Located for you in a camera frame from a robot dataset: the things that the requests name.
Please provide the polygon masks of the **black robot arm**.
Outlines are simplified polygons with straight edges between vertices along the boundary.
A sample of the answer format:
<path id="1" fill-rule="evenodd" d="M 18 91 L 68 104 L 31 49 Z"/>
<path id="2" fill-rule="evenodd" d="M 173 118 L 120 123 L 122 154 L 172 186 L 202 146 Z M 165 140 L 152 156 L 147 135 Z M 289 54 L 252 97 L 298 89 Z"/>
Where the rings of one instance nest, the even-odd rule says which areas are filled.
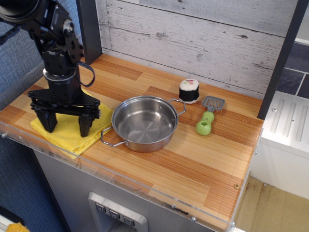
<path id="1" fill-rule="evenodd" d="M 80 134 L 87 137 L 93 121 L 100 117 L 100 101 L 81 89 L 79 66 L 92 68 L 81 61 L 84 48 L 67 10 L 56 0 L 2 0 L 0 20 L 13 26 L 1 36 L 2 43 L 26 30 L 44 61 L 49 88 L 28 92 L 44 129 L 53 132 L 56 114 L 78 116 Z"/>

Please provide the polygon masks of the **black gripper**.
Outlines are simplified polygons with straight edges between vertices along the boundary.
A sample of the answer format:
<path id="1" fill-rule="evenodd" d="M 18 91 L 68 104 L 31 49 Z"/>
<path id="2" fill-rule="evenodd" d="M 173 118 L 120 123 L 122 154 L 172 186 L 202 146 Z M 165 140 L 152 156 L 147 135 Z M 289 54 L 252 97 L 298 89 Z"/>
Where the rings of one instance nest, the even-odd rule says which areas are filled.
<path id="1" fill-rule="evenodd" d="M 82 91 L 77 78 L 48 81 L 48 89 L 31 90 L 31 108 L 43 128 L 52 133 L 57 125 L 56 113 L 79 116 L 81 137 L 87 137 L 94 119 L 100 117 L 100 101 Z"/>

